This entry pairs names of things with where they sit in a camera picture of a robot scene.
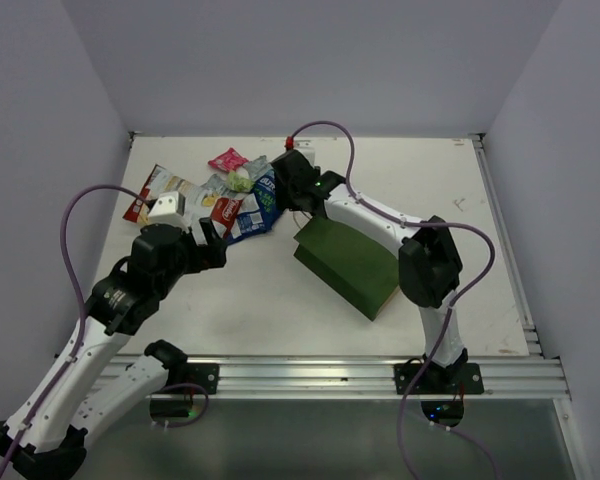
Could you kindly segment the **green paper bag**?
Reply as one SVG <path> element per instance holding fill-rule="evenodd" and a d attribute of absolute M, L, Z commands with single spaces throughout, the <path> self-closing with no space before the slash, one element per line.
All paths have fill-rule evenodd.
<path fill-rule="evenodd" d="M 368 320 L 397 293 L 397 260 L 355 229 L 316 216 L 294 240 L 294 257 Z"/>

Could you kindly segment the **large red white chips bag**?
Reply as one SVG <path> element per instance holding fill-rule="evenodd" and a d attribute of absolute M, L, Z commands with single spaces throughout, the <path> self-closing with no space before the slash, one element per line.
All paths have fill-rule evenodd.
<path fill-rule="evenodd" d="M 204 239 L 199 219 L 212 219 L 217 233 L 227 242 L 240 203 L 246 193 L 238 193 L 234 198 L 220 197 L 201 185 L 177 176 L 165 167 L 156 164 L 147 177 L 140 195 L 147 200 L 156 200 L 164 192 L 178 191 L 186 198 L 185 214 L 191 220 L 191 229 L 196 237 Z"/>

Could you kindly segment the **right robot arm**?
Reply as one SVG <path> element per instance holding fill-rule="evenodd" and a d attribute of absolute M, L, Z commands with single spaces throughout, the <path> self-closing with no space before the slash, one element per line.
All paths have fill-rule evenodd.
<path fill-rule="evenodd" d="M 272 168 L 278 208 L 343 224 L 396 258 L 400 290 L 418 307 L 423 325 L 427 384 L 450 391 L 461 380 L 468 354 L 452 305 L 463 265 L 449 229 L 427 227 L 369 199 L 344 176 L 321 171 L 296 149 L 276 158 Z"/>

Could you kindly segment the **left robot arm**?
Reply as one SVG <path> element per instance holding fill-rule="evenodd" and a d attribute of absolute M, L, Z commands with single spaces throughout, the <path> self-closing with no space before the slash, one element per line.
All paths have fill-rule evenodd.
<path fill-rule="evenodd" d="M 205 394 L 187 382 L 187 355 L 165 340 L 150 343 L 113 381 L 94 391 L 104 368 L 155 314 L 184 275 L 221 268 L 226 243 L 210 218 L 205 241 L 167 224 L 142 228 L 129 256 L 99 281 L 69 342 L 29 399 L 0 421 L 0 456 L 24 479 L 70 479 L 88 450 L 117 420 L 153 393 Z"/>

